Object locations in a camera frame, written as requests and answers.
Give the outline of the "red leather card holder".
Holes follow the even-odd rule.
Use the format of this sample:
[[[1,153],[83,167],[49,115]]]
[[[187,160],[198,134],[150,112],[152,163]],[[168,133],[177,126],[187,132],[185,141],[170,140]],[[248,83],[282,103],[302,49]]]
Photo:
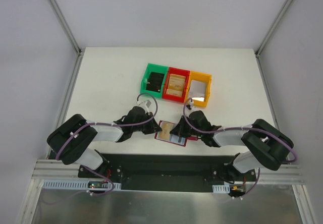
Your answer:
[[[182,146],[182,147],[185,147],[187,145],[188,141],[197,141],[198,140],[198,138],[195,137],[195,136],[191,136],[189,138],[184,138],[184,137],[179,137],[179,136],[171,134],[170,141],[164,141],[164,140],[161,140],[161,139],[158,138],[158,134],[159,134],[159,132],[157,132],[155,134],[155,137],[154,137],[155,140],[159,140],[159,141],[162,141],[162,142],[167,142],[167,143]]]

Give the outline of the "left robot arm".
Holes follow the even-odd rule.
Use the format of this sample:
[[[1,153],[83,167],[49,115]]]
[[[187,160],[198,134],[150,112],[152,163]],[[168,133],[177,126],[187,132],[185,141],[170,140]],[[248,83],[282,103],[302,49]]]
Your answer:
[[[146,107],[134,106],[127,115],[107,124],[90,123],[81,114],[75,114],[53,131],[46,142],[63,164],[77,163],[88,168],[95,178],[102,178],[109,175],[111,167],[102,154],[89,148],[92,142],[120,143],[130,139],[135,132],[149,135],[161,131],[152,112]]]

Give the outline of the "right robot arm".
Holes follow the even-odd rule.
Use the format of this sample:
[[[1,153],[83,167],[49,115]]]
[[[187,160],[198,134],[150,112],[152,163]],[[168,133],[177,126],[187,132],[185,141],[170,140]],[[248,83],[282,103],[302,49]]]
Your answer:
[[[224,128],[212,125],[200,110],[182,115],[170,133],[183,138],[197,137],[209,147],[246,146],[247,152],[237,153],[217,171],[218,178],[230,184],[255,168],[278,170],[294,147],[290,138],[263,119],[243,127]]]

